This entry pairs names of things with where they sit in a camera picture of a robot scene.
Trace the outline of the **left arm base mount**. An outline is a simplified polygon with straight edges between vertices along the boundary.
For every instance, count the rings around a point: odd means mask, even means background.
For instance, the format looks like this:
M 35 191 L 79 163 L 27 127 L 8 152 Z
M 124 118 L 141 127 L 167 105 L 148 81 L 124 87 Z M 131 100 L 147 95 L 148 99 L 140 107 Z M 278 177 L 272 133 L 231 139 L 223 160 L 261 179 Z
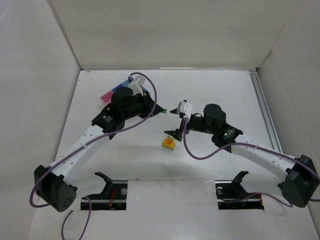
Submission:
M 128 181 L 114 180 L 102 172 L 84 178 L 78 185 L 80 209 L 93 211 L 125 211 L 127 208 Z

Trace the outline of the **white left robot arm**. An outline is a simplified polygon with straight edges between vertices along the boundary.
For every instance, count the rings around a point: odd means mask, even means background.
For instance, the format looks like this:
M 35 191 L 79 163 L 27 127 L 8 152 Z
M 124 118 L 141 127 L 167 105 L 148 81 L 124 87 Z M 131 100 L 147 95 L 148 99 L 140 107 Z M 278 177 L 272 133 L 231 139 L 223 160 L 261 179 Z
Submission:
M 111 102 L 91 121 L 86 132 L 61 159 L 49 166 L 39 165 L 33 173 L 32 194 L 37 194 L 58 212 L 67 210 L 75 201 L 78 188 L 72 184 L 77 172 L 112 138 L 126 130 L 125 122 L 139 117 L 143 121 L 163 112 L 156 97 L 146 91 L 134 91 L 119 87 L 111 96 Z

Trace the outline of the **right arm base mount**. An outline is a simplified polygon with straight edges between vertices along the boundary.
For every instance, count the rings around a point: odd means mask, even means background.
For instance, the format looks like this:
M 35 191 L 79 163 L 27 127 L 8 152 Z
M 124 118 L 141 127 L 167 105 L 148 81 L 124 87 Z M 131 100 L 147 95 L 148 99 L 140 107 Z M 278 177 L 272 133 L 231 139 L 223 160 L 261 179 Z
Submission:
M 240 171 L 232 180 L 216 180 L 215 190 L 219 210 L 264 210 L 261 195 L 248 193 L 241 185 L 248 171 Z

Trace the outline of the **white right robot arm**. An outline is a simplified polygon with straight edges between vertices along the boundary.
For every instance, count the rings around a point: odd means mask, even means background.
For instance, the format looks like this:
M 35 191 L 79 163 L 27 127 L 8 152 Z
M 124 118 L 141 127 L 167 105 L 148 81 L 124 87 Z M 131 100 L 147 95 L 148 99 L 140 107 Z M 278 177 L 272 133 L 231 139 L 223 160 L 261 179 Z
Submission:
M 170 111 L 181 118 L 180 127 L 165 133 L 187 144 L 186 136 L 195 131 L 212 136 L 211 141 L 219 151 L 243 157 L 277 176 L 281 195 L 289 206 L 304 208 L 320 185 L 320 177 L 312 159 L 306 155 L 290 156 L 266 148 L 227 123 L 227 115 L 217 104 L 207 104 L 203 114 L 193 113 L 191 103 L 181 101 Z

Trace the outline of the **yellow lego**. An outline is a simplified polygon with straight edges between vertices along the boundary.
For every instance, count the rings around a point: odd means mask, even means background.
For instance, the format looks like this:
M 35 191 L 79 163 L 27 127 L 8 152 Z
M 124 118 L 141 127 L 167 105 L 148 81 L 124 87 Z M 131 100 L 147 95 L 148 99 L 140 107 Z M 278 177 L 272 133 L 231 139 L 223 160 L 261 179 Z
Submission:
M 176 147 L 176 143 L 173 139 L 171 138 L 166 138 L 163 142 L 162 142 L 162 147 L 170 149 L 170 150 L 174 150 Z

